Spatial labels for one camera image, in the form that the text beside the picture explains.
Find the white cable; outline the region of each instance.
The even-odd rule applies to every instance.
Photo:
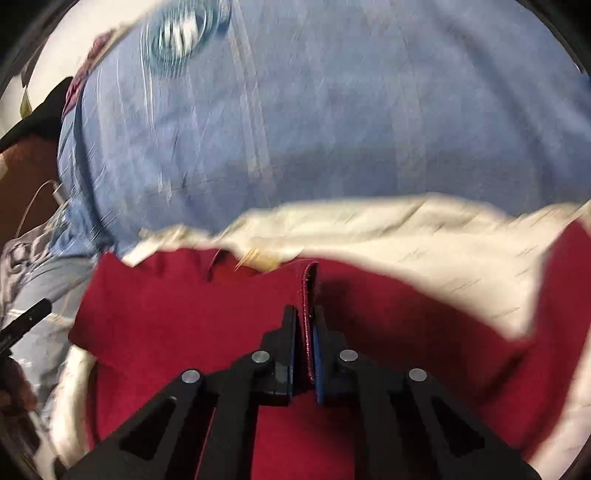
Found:
[[[17,232],[14,234],[14,238],[18,238],[18,234],[21,233],[21,228],[23,226],[23,224],[25,223],[25,219],[27,218],[27,214],[29,213],[29,210],[31,209],[31,205],[33,205],[33,202],[35,201],[35,199],[37,198],[37,195],[39,194],[39,192],[41,191],[41,189],[48,184],[53,184],[53,189],[57,190],[59,188],[58,183],[55,180],[47,180],[45,183],[43,183],[35,192],[35,195],[33,195],[33,199],[29,202],[29,205],[27,206],[27,209],[25,210],[25,214],[22,216],[21,219],[21,223],[18,225],[17,228]]]

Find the metal pin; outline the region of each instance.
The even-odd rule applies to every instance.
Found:
[[[427,372],[420,368],[413,368],[410,372],[408,372],[408,376],[415,382],[424,382],[427,379]]]
[[[201,374],[197,370],[185,370],[181,375],[181,380],[185,383],[195,383],[201,378]]]
[[[343,362],[355,362],[359,355],[355,350],[343,350],[339,353],[339,357]]]
[[[271,358],[271,355],[269,355],[269,352],[265,352],[264,350],[257,350],[252,354],[251,358],[256,364],[263,364]]]

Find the red cloth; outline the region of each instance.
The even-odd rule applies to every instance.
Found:
[[[301,313],[313,293],[352,348],[431,372],[527,457],[560,415],[591,322],[591,239],[577,223],[550,250],[532,334],[514,342],[403,282],[339,262],[296,260],[265,274],[234,266],[215,251],[159,252],[135,268],[102,258],[70,332],[98,359],[91,443],[182,370],[223,369],[256,349],[286,304]],[[261,408],[252,478],[353,478],[350,420],[311,394],[290,408]]]

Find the blue sheet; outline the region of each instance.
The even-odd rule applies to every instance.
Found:
[[[175,0],[64,119],[57,255],[252,207],[443,192],[591,197],[591,89],[515,0]]]

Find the wrinkled fabric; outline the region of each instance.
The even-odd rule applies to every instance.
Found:
[[[39,300],[51,300],[51,313],[11,349],[33,386],[38,412],[46,424],[53,413],[54,389],[70,348],[67,335],[93,267],[87,258],[49,258],[27,274],[6,314],[9,323]]]
[[[51,231],[47,229],[48,224],[35,227],[4,246],[0,256],[0,325],[27,273],[50,257],[48,245]]]
[[[591,203],[578,210],[554,205],[513,218],[490,205],[433,194],[292,203],[246,212],[219,236],[185,226],[144,232],[122,261],[133,267],[155,251],[180,248],[227,249],[241,262],[252,248],[276,263],[297,254],[338,260],[399,278],[513,340],[531,329],[548,247],[575,219],[589,224],[590,209]],[[94,361],[72,347],[56,390],[51,438],[67,465],[87,452],[83,399]],[[590,378],[587,342],[562,417],[530,459],[544,480],[558,480],[591,433]]]
[[[515,0],[235,0],[226,30],[200,23],[222,7],[174,0],[88,77],[57,255],[295,200],[435,191],[516,215],[591,197],[589,78]]]
[[[70,86],[68,87],[68,91],[66,93],[66,104],[64,105],[64,109],[62,112],[62,118],[74,108],[74,105],[78,101],[78,97],[82,91],[82,86],[84,85],[89,73],[92,71],[93,68],[97,65],[97,63],[101,60],[101,58],[109,51],[109,49],[114,45],[114,43],[127,31],[128,27],[126,25],[121,25],[118,28],[113,28],[108,32],[105,32],[98,37],[95,38],[95,41],[88,52],[86,60],[82,64],[82,66],[74,75]]]
[[[403,282],[341,262],[299,259],[258,274],[211,250],[158,252],[135,268],[104,255],[70,332],[98,360],[90,441],[108,436],[182,370],[207,374],[255,350],[280,325],[285,304],[300,312],[309,356],[310,294],[351,348],[394,369],[425,368],[527,458],[557,421],[578,363],[591,322],[590,275],[591,239],[573,223],[547,259],[535,328],[508,341]],[[579,282],[569,284],[573,277]],[[313,398],[259,409],[254,479],[352,477],[352,413]]]

